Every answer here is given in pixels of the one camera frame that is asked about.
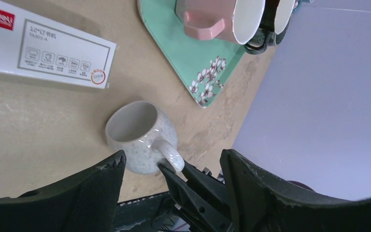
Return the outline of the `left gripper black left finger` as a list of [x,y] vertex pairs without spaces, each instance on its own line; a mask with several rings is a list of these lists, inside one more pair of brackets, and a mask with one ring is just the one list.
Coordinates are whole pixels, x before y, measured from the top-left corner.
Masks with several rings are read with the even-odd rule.
[[99,163],[19,197],[0,198],[0,232],[110,232],[126,156]]

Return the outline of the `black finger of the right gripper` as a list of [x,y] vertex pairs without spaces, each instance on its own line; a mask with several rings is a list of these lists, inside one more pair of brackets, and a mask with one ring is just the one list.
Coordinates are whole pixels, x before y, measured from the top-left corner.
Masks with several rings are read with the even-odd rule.
[[185,161],[182,173],[187,179],[187,185],[202,197],[211,207],[231,220],[229,198],[224,183],[208,175]]
[[232,232],[232,219],[228,220],[164,164],[157,165],[163,173],[171,198],[175,201],[175,213],[190,225],[192,232]]

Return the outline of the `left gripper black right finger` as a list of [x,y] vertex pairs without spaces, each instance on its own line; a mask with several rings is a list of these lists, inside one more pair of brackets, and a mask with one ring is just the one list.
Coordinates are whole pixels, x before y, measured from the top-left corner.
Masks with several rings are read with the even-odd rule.
[[220,165],[237,232],[371,232],[371,198],[348,201],[297,186],[233,149]]

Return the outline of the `white speckled mug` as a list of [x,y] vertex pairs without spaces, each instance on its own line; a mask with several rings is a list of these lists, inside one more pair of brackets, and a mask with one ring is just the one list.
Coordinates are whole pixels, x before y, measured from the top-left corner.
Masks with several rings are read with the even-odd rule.
[[113,152],[125,152],[126,168],[133,173],[156,173],[158,164],[174,172],[185,167],[174,125],[150,102],[134,101],[118,109],[107,121],[105,135]]

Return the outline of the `pink faceted mug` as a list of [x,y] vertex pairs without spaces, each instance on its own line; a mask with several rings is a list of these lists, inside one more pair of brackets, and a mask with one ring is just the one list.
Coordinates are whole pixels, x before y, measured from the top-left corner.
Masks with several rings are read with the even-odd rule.
[[175,13],[187,36],[247,43],[259,28],[265,0],[177,0]]

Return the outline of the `black mug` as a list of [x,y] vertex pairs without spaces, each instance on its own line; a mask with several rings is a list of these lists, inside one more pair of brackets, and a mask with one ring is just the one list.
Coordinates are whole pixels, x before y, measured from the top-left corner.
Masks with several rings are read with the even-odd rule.
[[243,46],[245,52],[259,55],[269,46],[277,45],[276,37],[285,34],[295,4],[295,0],[266,0],[257,32]]

